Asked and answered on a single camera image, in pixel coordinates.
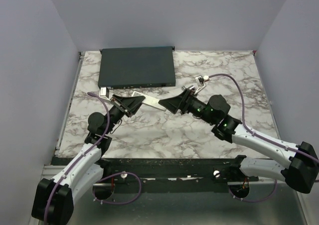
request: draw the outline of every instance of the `screw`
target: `screw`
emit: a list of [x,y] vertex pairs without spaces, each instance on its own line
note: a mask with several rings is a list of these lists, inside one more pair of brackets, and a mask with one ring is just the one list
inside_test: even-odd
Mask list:
[[121,174],[121,178],[122,179],[125,179],[126,177],[128,176],[128,174]]
[[215,170],[215,171],[213,172],[213,175],[215,176],[215,178],[219,178],[220,172],[219,172],[218,170]]

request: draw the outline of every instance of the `cable connector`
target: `cable connector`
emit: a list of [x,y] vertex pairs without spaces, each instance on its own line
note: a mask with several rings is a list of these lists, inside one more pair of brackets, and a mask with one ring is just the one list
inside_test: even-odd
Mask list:
[[202,75],[195,77],[195,81],[198,85],[198,88],[196,89],[194,95],[196,96],[201,90],[203,90],[206,87],[204,77]]
[[110,90],[107,87],[101,87],[100,92],[99,92],[99,97],[111,102],[110,100]]
[[205,75],[205,76],[203,76],[203,79],[204,79],[205,82],[208,82],[209,81],[209,76]]

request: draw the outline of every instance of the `white wall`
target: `white wall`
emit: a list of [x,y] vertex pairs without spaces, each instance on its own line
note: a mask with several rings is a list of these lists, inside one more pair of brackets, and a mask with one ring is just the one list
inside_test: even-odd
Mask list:
[[[319,155],[319,0],[287,0],[257,51],[257,65],[283,139]],[[319,221],[319,184],[309,200]]]
[[52,0],[80,50],[255,50],[285,0]]
[[25,225],[78,64],[51,0],[0,0],[0,224]]

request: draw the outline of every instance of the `marble countertop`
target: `marble countertop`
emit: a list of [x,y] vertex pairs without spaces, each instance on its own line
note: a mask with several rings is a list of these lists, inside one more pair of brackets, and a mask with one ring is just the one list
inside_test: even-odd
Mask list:
[[[252,52],[173,52],[176,87],[135,89],[164,99],[179,95],[182,86],[195,85],[195,76],[226,73],[232,75],[243,90],[246,123],[262,133],[277,137],[264,89]],[[59,157],[72,158],[81,149],[88,134],[87,119],[93,112],[105,114],[102,104],[87,95],[98,94],[101,54],[86,52],[59,149]],[[133,90],[112,90],[130,96]],[[241,119],[241,101],[234,83],[224,77],[210,80],[198,98],[204,102],[221,94],[231,105],[229,114]],[[264,158],[244,146],[220,141],[207,123],[191,114],[181,116],[145,105],[132,118],[124,117],[113,138],[107,158],[234,158],[239,154]]]

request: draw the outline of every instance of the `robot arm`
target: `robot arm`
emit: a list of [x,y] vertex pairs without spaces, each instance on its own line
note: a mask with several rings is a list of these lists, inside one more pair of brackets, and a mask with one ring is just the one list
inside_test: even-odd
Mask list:
[[[167,186],[178,186],[179,191],[183,191],[181,188],[184,186],[185,191],[189,192],[192,183],[195,182],[194,188],[196,191],[210,191],[212,182],[227,184],[231,181],[242,181],[246,177],[253,179],[253,176],[260,176],[285,181],[293,189],[302,193],[309,193],[319,173],[318,164],[309,159],[309,156],[318,159],[313,147],[305,142],[297,145],[281,141],[262,134],[251,127],[246,127],[240,120],[228,114],[230,105],[221,95],[212,96],[208,103],[200,101],[197,95],[205,87],[205,81],[207,80],[209,80],[208,76],[196,77],[199,86],[197,89],[195,87],[184,88],[180,95],[164,100],[158,100],[138,92],[134,92],[134,96],[138,95],[135,97],[123,98],[113,95],[109,99],[108,90],[102,88],[99,96],[113,104],[109,111],[110,120],[106,134],[115,128],[123,116],[131,117],[134,115],[141,104],[162,111],[167,109],[172,113],[177,113],[177,111],[180,111],[181,114],[192,113],[195,118],[214,125],[212,132],[217,138],[249,147],[271,159],[253,159],[239,155],[231,161],[216,161],[212,165],[208,165],[211,166],[209,170],[213,171],[213,174],[207,174],[206,169],[205,173],[199,173],[198,171],[191,173],[190,171],[193,169],[191,166],[185,172],[178,172],[178,177],[187,179],[189,176],[196,175],[198,179],[184,182],[180,180],[176,182],[168,181],[166,182],[169,184]],[[72,216],[74,204],[78,202],[79,198],[102,177],[112,174],[101,160],[112,140],[106,135],[101,139],[101,135],[107,128],[107,122],[107,116],[101,113],[95,112],[89,116],[89,134],[85,139],[86,144],[82,150],[59,174],[51,180],[42,179],[38,184],[32,209],[34,218],[43,220],[45,208],[49,204],[47,221],[53,225],[67,224]],[[100,143],[92,148],[89,153],[86,153],[88,148],[92,147],[91,144],[95,144],[99,139]],[[174,165],[174,168],[179,167],[183,167],[183,165]],[[168,173],[168,176],[172,175],[172,172],[167,170],[163,173]],[[150,173],[143,174],[142,172],[139,174],[142,178],[149,175]],[[164,183],[162,183],[163,174],[160,174],[159,178],[164,187]],[[144,192],[147,191],[147,186],[144,185]],[[217,191],[224,192],[224,189],[218,189]],[[54,192],[53,199],[48,201],[52,192]]]
[[228,114],[230,105],[221,95],[211,96],[208,103],[200,101],[197,94],[208,80],[209,76],[196,77],[198,89],[194,86],[184,88],[180,95],[160,100],[159,104],[172,113],[192,113],[195,118],[214,125],[212,132],[217,138],[246,146],[273,159],[245,158],[240,170],[246,176],[281,180],[298,192],[309,193],[319,172],[314,148],[306,142],[297,145],[272,138],[231,117]]
[[104,175],[103,166],[95,164],[108,150],[111,132],[123,116],[131,117],[141,107],[144,96],[120,97],[113,95],[113,107],[107,116],[95,112],[89,116],[89,134],[77,156],[51,180],[42,179],[36,190],[31,215],[52,225],[65,225],[70,220],[75,203]]

